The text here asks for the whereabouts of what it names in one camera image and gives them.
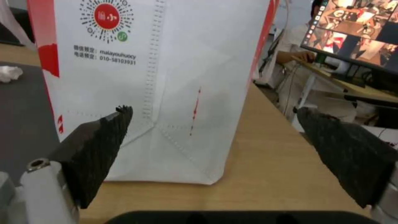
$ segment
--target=phone number text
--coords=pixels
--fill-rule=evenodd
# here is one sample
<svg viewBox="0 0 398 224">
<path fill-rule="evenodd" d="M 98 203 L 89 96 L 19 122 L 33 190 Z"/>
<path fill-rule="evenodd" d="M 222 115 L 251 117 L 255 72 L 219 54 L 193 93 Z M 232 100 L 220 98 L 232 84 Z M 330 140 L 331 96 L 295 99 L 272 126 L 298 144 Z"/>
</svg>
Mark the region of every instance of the phone number text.
<svg viewBox="0 0 398 224">
<path fill-rule="evenodd" d="M 117 57 L 100 56 L 101 61 L 111 61 L 120 64 L 135 65 L 135 60 L 120 59 Z"/>
</svg>

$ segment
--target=gray mat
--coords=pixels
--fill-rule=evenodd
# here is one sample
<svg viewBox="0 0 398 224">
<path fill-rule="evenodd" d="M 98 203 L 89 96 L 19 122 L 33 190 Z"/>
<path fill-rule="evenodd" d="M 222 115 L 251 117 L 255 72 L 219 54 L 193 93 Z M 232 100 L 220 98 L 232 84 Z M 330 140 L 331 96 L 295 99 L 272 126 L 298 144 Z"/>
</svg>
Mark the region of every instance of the gray mat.
<svg viewBox="0 0 398 224">
<path fill-rule="evenodd" d="M 40 67 L 18 66 L 23 75 L 8 84 L 0 83 L 0 171 L 15 185 L 26 165 L 47 157 L 59 144 L 45 82 Z"/>
</svg>

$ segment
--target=green circle icon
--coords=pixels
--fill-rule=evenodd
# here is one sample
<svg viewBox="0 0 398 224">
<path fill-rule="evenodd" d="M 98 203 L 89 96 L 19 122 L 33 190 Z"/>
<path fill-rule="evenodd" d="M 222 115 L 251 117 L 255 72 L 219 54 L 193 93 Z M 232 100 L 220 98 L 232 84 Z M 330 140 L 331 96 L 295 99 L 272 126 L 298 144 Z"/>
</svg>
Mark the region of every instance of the green circle icon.
<svg viewBox="0 0 398 224">
<path fill-rule="evenodd" d="M 120 32 L 117 34 L 117 39 L 118 39 L 119 41 L 121 41 L 121 42 L 125 42 L 125 41 L 127 40 L 127 33 L 123 32 L 123 31 L 120 31 Z"/>
</svg>

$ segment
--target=white tissue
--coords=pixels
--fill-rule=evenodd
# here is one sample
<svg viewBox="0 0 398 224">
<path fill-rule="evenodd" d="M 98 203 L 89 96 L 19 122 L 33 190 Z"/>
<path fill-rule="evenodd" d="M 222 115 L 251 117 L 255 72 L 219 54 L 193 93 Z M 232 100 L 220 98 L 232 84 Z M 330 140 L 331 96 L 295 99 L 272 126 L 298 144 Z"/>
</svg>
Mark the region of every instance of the white tissue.
<svg viewBox="0 0 398 224">
<path fill-rule="evenodd" d="M 0 66 L 0 82 L 9 83 L 11 80 L 17 80 L 22 73 L 22 69 L 18 67 Z"/>
</svg>

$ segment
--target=red mark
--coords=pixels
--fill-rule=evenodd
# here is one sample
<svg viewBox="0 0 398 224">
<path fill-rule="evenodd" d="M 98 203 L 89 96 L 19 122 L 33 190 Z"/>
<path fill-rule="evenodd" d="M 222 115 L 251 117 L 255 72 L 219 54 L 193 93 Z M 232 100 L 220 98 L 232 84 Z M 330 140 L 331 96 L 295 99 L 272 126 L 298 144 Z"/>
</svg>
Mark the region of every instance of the red mark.
<svg viewBox="0 0 398 224">
<path fill-rule="evenodd" d="M 58 49 L 56 44 L 39 47 L 41 67 L 59 78 Z"/>
<path fill-rule="evenodd" d="M 200 93 L 201 93 L 201 89 L 202 89 L 202 87 L 199 88 L 198 97 L 196 98 L 196 105 L 195 105 L 195 109 L 193 110 L 193 118 L 192 118 L 191 132 L 189 133 L 189 136 L 192 136 L 193 123 L 195 122 L 196 113 L 197 113 L 197 111 L 198 111 L 199 95 L 200 95 Z"/>
<path fill-rule="evenodd" d="M 58 132 L 60 134 L 64 133 L 64 124 L 63 124 L 62 115 L 58 117 Z"/>
</svg>

